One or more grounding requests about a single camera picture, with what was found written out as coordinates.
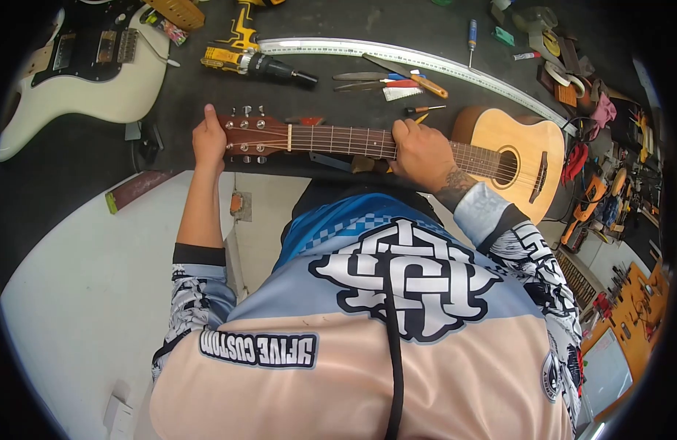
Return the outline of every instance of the yellow drill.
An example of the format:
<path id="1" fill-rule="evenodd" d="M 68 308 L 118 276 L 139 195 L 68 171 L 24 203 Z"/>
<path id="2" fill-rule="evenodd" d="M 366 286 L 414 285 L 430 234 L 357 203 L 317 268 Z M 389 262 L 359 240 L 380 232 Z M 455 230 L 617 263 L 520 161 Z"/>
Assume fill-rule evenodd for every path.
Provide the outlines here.
<path id="1" fill-rule="evenodd" d="M 296 70 L 270 55 L 263 54 L 256 41 L 257 31 L 251 25 L 253 19 L 250 14 L 253 6 L 275 6 L 284 1 L 237 0 L 229 38 L 210 41 L 201 63 L 207 67 L 229 70 L 241 75 L 273 77 L 313 87 L 319 81 L 318 77 Z"/>

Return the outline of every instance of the sleeve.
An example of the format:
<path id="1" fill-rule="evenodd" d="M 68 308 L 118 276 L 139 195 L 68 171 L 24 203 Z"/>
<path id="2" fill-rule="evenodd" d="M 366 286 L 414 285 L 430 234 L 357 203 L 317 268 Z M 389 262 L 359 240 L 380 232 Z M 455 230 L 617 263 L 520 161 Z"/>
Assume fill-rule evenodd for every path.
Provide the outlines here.
<path id="1" fill-rule="evenodd" d="M 484 182 L 468 191 L 453 219 L 480 253 L 522 283 L 544 315 L 575 432 L 582 392 L 579 311 L 553 252 L 527 216 Z"/>
<path id="2" fill-rule="evenodd" d="M 152 355 L 152 380 L 178 342 L 193 330 L 216 329 L 236 306 L 226 282 L 224 249 L 176 243 L 172 257 L 172 307 L 162 347 Z"/>

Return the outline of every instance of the person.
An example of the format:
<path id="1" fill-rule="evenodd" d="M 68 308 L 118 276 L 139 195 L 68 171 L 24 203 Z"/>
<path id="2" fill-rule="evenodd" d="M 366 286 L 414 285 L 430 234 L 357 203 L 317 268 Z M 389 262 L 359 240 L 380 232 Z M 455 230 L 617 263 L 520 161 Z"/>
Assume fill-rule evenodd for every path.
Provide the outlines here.
<path id="1" fill-rule="evenodd" d="M 226 136 L 205 107 L 152 360 L 162 438 L 574 437 L 578 310 L 545 240 L 457 167 L 438 130 L 398 120 L 393 136 L 394 172 L 433 193 L 475 249 L 417 193 L 323 191 L 333 200 L 303 210 L 310 184 L 272 274 L 236 305 L 217 193 Z"/>

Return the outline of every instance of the guitar headstock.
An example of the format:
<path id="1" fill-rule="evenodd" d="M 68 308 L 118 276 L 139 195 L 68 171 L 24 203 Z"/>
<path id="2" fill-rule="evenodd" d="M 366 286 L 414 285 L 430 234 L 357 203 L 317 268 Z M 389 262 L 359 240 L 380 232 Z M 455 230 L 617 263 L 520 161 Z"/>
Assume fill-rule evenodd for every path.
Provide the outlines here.
<path id="1" fill-rule="evenodd" d="M 219 122 L 228 141 L 226 154 L 247 156 L 243 162 L 251 162 L 254 155 L 264 163 L 264 156 L 287 149 L 287 125 L 274 118 L 219 115 Z"/>

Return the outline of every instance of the electric guitar bridge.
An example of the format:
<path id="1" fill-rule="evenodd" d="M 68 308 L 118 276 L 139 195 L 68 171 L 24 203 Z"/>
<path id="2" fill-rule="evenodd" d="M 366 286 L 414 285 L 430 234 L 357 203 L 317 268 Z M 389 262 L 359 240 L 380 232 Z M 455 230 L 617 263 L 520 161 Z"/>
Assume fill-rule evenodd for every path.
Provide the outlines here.
<path id="1" fill-rule="evenodd" d="M 136 57 L 136 45 L 138 44 L 138 30 L 128 29 L 121 32 L 121 43 L 116 61 L 119 63 L 132 63 Z"/>

